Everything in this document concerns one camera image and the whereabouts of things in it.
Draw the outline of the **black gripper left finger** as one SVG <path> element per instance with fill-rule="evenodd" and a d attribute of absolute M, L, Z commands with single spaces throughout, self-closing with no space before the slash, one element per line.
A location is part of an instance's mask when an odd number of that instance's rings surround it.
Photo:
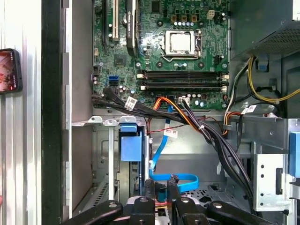
<path fill-rule="evenodd" d="M 77 216 L 62 222 L 63 225 L 153 225 L 155 224 L 155 184 L 148 179 L 144 196 L 128 199 L 126 205 L 107 200 Z"/>

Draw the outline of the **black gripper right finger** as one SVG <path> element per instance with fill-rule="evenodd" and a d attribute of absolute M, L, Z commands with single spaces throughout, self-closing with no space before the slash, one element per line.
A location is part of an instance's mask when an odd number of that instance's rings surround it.
<path fill-rule="evenodd" d="M 177 185 L 167 185 L 167 207 L 172 225 L 271 225 L 272 223 L 222 201 L 203 207 L 181 196 Z"/>

